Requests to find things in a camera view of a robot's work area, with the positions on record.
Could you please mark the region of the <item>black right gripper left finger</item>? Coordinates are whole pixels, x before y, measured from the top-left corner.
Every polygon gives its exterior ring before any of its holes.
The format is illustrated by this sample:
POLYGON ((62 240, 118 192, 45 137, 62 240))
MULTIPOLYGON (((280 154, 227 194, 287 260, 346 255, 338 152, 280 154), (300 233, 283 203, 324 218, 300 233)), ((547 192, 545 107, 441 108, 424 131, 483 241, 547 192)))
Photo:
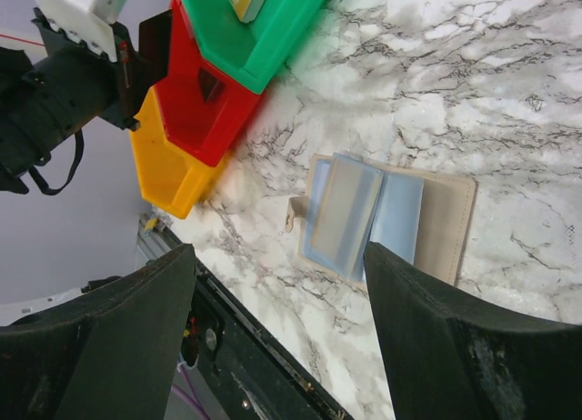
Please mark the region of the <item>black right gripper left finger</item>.
POLYGON ((4 419, 161 419, 195 289, 180 245, 1 329, 4 419))

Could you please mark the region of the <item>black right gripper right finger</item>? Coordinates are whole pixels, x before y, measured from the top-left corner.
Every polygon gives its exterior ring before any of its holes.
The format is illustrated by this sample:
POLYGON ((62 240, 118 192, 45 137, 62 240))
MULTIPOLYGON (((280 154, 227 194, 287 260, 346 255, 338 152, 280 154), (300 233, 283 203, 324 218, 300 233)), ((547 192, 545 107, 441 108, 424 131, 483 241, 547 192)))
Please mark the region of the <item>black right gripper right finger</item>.
POLYGON ((581 329, 446 284, 369 243, 366 284, 399 419, 578 419, 581 329))

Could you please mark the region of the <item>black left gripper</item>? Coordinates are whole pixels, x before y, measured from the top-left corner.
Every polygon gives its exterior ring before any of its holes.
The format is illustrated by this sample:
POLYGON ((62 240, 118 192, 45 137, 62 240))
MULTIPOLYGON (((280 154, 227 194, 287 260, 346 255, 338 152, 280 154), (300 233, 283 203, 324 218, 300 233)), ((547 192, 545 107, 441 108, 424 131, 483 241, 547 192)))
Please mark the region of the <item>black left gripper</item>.
POLYGON ((116 61, 53 30, 40 9, 32 22, 47 50, 44 59, 32 64, 22 50, 1 50, 1 189, 25 195, 22 177, 30 175, 43 194, 57 195, 39 173, 56 147, 74 138, 73 176, 85 148, 84 125, 99 117, 122 130, 138 128, 135 116, 148 90, 167 75, 172 14, 142 22, 138 48, 127 28, 114 23, 116 61))

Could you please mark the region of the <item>beige card holder wallet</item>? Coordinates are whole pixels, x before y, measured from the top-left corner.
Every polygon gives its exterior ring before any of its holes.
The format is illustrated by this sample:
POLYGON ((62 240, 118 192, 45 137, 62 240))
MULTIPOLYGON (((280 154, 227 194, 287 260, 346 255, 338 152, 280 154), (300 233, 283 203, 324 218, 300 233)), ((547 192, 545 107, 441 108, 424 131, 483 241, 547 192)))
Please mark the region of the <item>beige card holder wallet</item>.
POLYGON ((366 241, 352 275, 332 269, 311 246, 322 195, 335 153, 311 160, 306 192, 289 199, 285 229, 300 226, 298 253, 317 268, 362 284, 365 246, 376 242, 413 267, 449 284, 457 283, 477 182, 469 177, 440 174, 380 163, 366 163, 384 174, 372 212, 366 241))

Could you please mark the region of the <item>gold credit card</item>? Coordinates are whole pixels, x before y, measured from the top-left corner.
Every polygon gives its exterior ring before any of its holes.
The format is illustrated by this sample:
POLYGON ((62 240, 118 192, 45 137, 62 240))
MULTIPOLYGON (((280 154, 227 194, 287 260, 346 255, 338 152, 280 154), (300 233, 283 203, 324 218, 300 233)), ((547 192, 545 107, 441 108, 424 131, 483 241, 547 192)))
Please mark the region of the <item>gold credit card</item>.
POLYGON ((311 246, 341 275, 355 271, 366 241, 383 172, 335 155, 321 198, 311 246))

